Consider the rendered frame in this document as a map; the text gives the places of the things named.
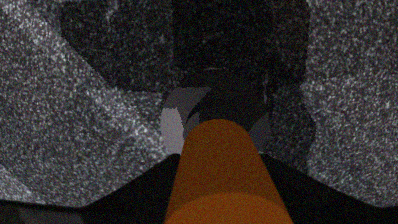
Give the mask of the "orange cylinder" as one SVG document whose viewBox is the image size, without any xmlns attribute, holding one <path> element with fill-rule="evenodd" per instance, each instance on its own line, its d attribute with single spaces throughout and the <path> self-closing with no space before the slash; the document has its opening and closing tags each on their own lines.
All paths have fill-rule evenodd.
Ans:
<svg viewBox="0 0 398 224">
<path fill-rule="evenodd" d="M 293 224 L 248 132 L 213 119 L 184 141 L 165 224 Z"/>
</svg>

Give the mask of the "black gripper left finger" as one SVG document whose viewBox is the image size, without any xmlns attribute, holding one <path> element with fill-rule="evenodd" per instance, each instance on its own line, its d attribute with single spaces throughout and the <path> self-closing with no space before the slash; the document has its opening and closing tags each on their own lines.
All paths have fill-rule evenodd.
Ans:
<svg viewBox="0 0 398 224">
<path fill-rule="evenodd" d="M 165 224 L 180 154 L 85 207 L 0 199 L 0 224 Z"/>
</svg>

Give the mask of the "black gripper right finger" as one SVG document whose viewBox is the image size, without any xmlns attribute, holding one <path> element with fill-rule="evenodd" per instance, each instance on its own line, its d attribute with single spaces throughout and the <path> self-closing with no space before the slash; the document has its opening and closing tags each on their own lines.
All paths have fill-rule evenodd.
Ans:
<svg viewBox="0 0 398 224">
<path fill-rule="evenodd" d="M 375 207 L 259 154 L 293 224 L 398 224 L 398 206 Z"/>
</svg>

